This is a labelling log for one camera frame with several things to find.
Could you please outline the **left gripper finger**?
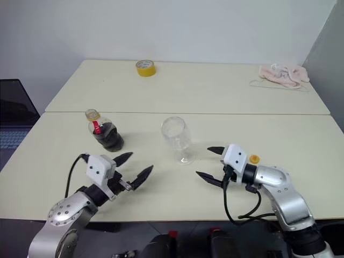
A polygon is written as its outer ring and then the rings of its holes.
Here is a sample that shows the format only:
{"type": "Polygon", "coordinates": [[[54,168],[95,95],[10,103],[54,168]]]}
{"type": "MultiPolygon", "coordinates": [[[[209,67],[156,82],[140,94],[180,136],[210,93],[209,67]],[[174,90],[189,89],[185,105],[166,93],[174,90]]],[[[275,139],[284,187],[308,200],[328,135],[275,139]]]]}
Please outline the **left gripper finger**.
{"type": "Polygon", "coordinates": [[[127,152],[115,157],[113,161],[116,163],[116,167],[123,165],[132,155],[133,152],[127,152]]]}
{"type": "Polygon", "coordinates": [[[154,168],[153,165],[145,168],[142,172],[140,172],[137,175],[136,179],[130,183],[133,191],[135,191],[139,186],[141,186],[143,184],[143,182],[149,177],[153,168],[154,168]]]}

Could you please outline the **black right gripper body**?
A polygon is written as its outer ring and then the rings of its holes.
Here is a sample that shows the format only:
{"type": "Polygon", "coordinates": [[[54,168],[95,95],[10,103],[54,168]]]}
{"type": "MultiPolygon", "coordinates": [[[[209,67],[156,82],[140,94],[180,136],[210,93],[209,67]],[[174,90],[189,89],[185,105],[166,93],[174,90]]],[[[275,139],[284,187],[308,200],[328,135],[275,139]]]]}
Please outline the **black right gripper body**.
{"type": "Polygon", "coordinates": [[[221,186],[229,185],[230,182],[234,182],[237,185],[242,185],[242,178],[244,169],[236,170],[228,164],[223,167],[224,177],[222,179],[221,186]]]}

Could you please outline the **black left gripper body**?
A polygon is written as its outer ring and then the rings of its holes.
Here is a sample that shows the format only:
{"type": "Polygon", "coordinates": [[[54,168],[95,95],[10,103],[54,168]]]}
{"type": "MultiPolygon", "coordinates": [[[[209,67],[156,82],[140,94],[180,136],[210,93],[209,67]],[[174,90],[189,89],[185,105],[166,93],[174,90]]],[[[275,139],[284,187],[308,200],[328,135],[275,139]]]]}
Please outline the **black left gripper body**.
{"type": "Polygon", "coordinates": [[[133,189],[130,182],[123,181],[122,174],[117,171],[115,171],[113,177],[107,181],[107,185],[115,196],[119,195],[125,190],[130,191],[133,189]]]}

